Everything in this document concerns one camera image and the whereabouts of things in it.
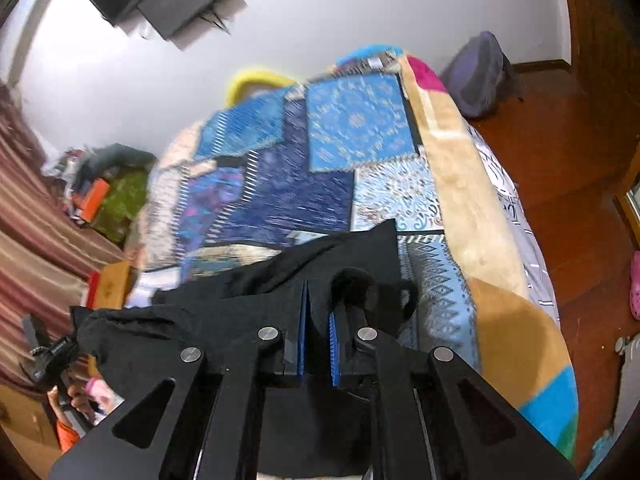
pink shoe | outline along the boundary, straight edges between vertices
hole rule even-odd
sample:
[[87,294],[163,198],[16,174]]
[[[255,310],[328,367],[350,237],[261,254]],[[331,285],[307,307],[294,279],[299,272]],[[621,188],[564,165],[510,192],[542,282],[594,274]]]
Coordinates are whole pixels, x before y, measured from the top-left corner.
[[629,293],[631,315],[640,321],[640,251],[631,260],[631,292]]

striped curtain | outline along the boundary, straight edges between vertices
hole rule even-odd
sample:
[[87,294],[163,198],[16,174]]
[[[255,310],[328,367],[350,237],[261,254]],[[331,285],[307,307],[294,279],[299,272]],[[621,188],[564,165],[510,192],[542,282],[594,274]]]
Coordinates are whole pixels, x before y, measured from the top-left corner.
[[18,363],[28,355],[20,320],[43,319],[49,335],[70,330],[93,270],[122,252],[92,229],[80,229],[57,207],[39,168],[43,151],[0,84],[0,381],[35,395]]

bed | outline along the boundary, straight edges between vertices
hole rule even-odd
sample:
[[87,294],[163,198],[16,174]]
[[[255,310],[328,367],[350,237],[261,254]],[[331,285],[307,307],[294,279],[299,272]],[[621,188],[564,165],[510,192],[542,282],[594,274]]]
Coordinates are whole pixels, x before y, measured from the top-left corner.
[[574,373],[516,186],[434,72],[398,47],[365,47],[181,131],[150,177],[127,306],[391,218],[420,291],[401,342],[453,348],[571,458]]

black cloth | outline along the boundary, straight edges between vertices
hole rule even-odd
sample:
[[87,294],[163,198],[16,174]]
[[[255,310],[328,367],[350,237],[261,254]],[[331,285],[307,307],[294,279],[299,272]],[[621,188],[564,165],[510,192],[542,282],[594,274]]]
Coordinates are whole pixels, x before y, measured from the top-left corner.
[[375,297],[375,323],[397,333],[401,273],[395,222],[387,221],[371,231],[318,238],[270,260],[158,292],[148,308],[88,316],[75,310],[78,342],[96,357],[107,383],[127,398],[141,380],[162,371],[163,355],[187,346],[212,355],[241,335],[276,324],[273,318],[288,304],[300,306],[306,281],[311,313],[306,384],[268,388],[258,470],[290,478],[362,474],[370,460],[369,407],[332,388],[330,381],[328,314],[336,301],[335,277],[344,276],[345,269],[347,275],[357,269],[376,283],[375,294],[368,294],[369,300]]
[[111,168],[128,166],[130,168],[145,168],[149,170],[156,162],[156,156],[142,150],[111,144],[106,148],[95,150],[95,153],[84,155],[79,162],[73,186],[74,192],[80,192],[85,182],[92,183],[103,176]]

metal screw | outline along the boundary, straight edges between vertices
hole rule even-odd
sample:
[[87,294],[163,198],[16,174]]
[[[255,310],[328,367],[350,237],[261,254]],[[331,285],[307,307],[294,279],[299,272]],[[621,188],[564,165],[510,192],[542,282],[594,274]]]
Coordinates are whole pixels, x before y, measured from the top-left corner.
[[180,352],[180,359],[182,359],[185,363],[193,363],[194,361],[197,361],[201,355],[202,352],[199,348],[190,346]]
[[433,356],[438,361],[449,362],[453,359],[453,351],[450,348],[447,348],[446,346],[438,346],[433,351]]
[[258,337],[263,341],[270,341],[276,339],[278,336],[278,329],[273,326],[265,326],[258,330]]
[[364,326],[358,330],[358,337],[363,341],[373,341],[378,337],[378,331],[370,326]]

